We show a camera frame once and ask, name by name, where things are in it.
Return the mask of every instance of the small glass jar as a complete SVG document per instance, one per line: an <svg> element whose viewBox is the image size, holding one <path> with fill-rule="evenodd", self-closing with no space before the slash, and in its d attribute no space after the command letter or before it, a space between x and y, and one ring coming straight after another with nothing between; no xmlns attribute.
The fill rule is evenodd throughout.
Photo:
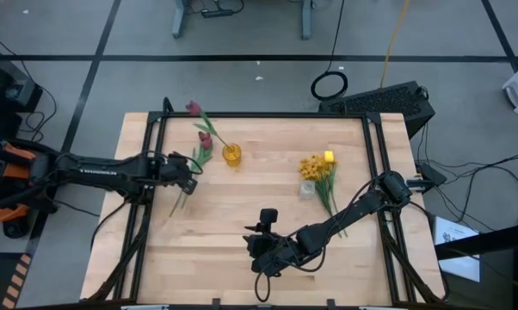
<svg viewBox="0 0 518 310"><path fill-rule="evenodd" d="M242 149L236 143L223 147L223 158L230 167L238 167L242 161Z"/></svg>

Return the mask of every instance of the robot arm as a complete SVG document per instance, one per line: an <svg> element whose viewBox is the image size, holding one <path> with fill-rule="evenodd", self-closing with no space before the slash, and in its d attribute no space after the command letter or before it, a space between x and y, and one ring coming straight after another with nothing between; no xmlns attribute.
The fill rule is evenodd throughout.
<svg viewBox="0 0 518 310"><path fill-rule="evenodd" d="M0 208L10 208L62 183L114 190L134 200L142 197L145 186L177 185L191 195L197 185L193 174L188 158L176 152L167 156L146 152L116 160L56 152L28 141L14 147L0 139Z"/></svg>
<svg viewBox="0 0 518 310"><path fill-rule="evenodd" d="M397 172L384 173L372 180L371 189L324 223L303 226L287 237L270 232L278 211L263 209L261 221L246 227L261 235L244 236L248 252L254 258L251 270L265 276L279 276L286 267L300 267L320 256L330 238L361 218L382 209L401 208L408 204L412 193Z"/></svg>

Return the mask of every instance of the orange robot part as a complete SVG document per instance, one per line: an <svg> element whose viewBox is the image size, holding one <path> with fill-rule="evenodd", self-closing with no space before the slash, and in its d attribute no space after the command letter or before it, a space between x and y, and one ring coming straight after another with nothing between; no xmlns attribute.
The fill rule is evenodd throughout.
<svg viewBox="0 0 518 310"><path fill-rule="evenodd" d="M17 149L12 145L8 144L5 146L5 151L14 153L18 156L22 156L28 159L34 159L35 155L28 151L23 151L21 149ZM7 167L4 170L3 177L13 177L20 179L28 179L29 178L29 168L22 167L16 164L7 164ZM0 209L0 222L13 220L22 216L28 215L29 207L18 203L15 209L3 208Z"/></svg>

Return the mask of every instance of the yellow flower bouquet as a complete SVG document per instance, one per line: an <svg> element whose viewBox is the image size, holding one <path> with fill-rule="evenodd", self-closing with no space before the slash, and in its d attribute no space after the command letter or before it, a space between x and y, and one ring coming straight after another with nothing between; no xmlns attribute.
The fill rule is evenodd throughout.
<svg viewBox="0 0 518 310"><path fill-rule="evenodd" d="M336 199L334 198L334 181L336 179L337 162L333 159L333 153L326 152L324 157L312 155L309 158L301 159L299 172L304 180L311 180L315 183L315 189L324 208L330 216L337 211Z"/></svg>

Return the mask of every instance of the yellow cable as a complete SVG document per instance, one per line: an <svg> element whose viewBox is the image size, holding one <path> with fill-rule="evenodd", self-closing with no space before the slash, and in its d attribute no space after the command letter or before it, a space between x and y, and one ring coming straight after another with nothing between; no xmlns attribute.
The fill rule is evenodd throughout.
<svg viewBox="0 0 518 310"><path fill-rule="evenodd" d="M389 47L387 47L387 55L385 56L385 63L383 65L383 75L381 76L381 82L379 82L380 88L383 88L383 81L385 80L385 74L387 73L387 66L389 65L389 55L391 55L393 41L397 36L397 32L400 29L400 26L403 24L404 16L406 15L406 10L408 9L408 4L410 4L410 0L405 0L403 10L400 12L400 16L398 17L397 26L393 29L393 35L391 36L391 41L389 41Z"/></svg>

